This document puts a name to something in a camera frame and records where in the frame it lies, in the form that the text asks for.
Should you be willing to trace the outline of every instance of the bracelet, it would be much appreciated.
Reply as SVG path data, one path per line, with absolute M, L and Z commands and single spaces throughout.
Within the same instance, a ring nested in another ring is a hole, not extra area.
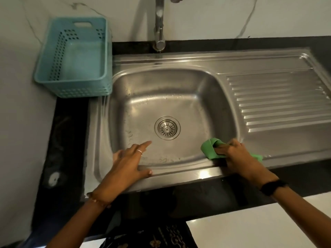
M 102 201 L 102 200 L 98 200 L 98 199 L 96 199 L 95 197 L 94 197 L 94 195 L 93 195 L 93 192 L 89 192 L 89 193 L 87 193 L 86 194 L 86 196 L 88 196 L 88 198 L 92 201 L 92 202 L 94 202 L 94 203 L 97 203 L 97 204 L 99 204 L 100 206 L 102 206 L 102 207 L 105 207 L 105 208 L 110 208 L 112 205 L 111 205 L 111 202 L 109 203 L 109 202 L 105 202 L 105 201 Z
M 287 183 L 284 182 L 283 180 L 278 179 L 273 182 L 265 183 L 261 187 L 260 191 L 266 196 L 271 196 L 278 187 L 285 187 L 285 186 L 287 186 Z

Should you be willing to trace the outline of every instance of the patterned fabric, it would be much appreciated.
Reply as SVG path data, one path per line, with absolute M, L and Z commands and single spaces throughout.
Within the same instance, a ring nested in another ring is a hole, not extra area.
M 100 248 L 197 248 L 185 224 L 153 227 L 106 238 Z

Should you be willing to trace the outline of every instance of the person's left hand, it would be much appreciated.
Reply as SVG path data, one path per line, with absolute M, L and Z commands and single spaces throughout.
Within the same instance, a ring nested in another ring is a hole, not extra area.
M 114 153 L 113 167 L 93 191 L 93 196 L 104 202 L 112 202 L 138 180 L 150 177 L 152 170 L 139 171 L 138 164 L 142 153 L 151 143 L 151 141 L 147 141 L 140 145 L 133 144 L 126 150 L 119 150 Z

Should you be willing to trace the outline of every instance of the basket handle hole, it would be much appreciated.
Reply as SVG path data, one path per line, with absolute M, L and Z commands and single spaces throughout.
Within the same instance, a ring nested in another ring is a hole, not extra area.
M 92 27 L 92 24 L 90 22 L 74 22 L 73 23 L 78 28 L 90 28 Z

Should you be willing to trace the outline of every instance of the person's left arm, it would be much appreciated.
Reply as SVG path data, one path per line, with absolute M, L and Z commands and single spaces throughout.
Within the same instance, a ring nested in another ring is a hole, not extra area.
M 113 167 L 100 185 L 93 191 L 93 198 L 110 204 L 119 194 L 140 179 L 151 176 L 152 171 L 138 170 L 142 153 L 151 144 L 134 144 L 126 150 L 119 150 L 113 156 Z M 105 206 L 89 199 L 69 222 L 47 244 L 46 248 L 78 248 L 82 244 L 94 221 Z

